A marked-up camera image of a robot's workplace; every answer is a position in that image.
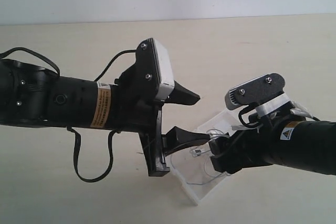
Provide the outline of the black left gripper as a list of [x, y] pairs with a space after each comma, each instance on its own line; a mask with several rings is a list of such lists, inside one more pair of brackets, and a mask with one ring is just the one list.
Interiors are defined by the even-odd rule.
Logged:
[[[118, 91], [118, 112], [114, 123], [122, 132], [138, 133], [145, 157], [148, 175], [163, 177], [170, 168], [165, 156], [186, 148], [201, 146], [210, 141], [210, 135], [189, 132], [177, 126], [162, 137], [162, 105], [141, 97], [145, 88], [137, 83], [135, 64], [127, 68], [115, 80]], [[170, 104], [195, 105], [201, 97], [178, 82], [169, 95]]]

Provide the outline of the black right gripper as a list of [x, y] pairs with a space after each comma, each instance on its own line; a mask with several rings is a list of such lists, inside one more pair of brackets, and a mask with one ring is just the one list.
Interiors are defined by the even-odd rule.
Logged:
[[246, 123], [242, 116], [256, 109], [257, 105], [257, 103], [248, 105], [238, 113], [240, 122], [247, 127], [246, 130], [238, 130], [233, 136], [226, 134], [216, 136], [209, 141], [213, 154], [211, 163], [215, 171], [234, 174], [243, 168], [270, 165], [262, 156], [271, 142], [276, 126], [291, 117], [290, 110], [294, 106], [292, 103], [285, 103], [264, 116], [255, 112], [248, 117], [249, 122]]

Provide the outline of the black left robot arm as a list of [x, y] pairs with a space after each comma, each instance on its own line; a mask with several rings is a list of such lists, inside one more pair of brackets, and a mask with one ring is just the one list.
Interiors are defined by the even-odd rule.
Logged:
[[161, 131], [162, 104], [125, 93], [135, 80], [135, 65], [114, 84], [59, 77], [49, 69], [1, 60], [1, 124], [15, 127], [62, 127], [75, 135], [73, 165], [78, 166], [79, 128], [107, 130], [108, 149], [115, 134], [138, 133], [148, 175], [169, 172], [165, 158], [180, 150], [206, 144], [208, 134], [173, 127]]

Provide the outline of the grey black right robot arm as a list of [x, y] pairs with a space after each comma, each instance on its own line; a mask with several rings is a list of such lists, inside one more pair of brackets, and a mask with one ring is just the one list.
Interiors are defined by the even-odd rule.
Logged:
[[244, 168], [284, 166], [335, 175], [335, 123], [291, 113], [283, 105], [266, 116], [251, 113], [244, 130], [211, 143], [215, 171], [234, 174]]

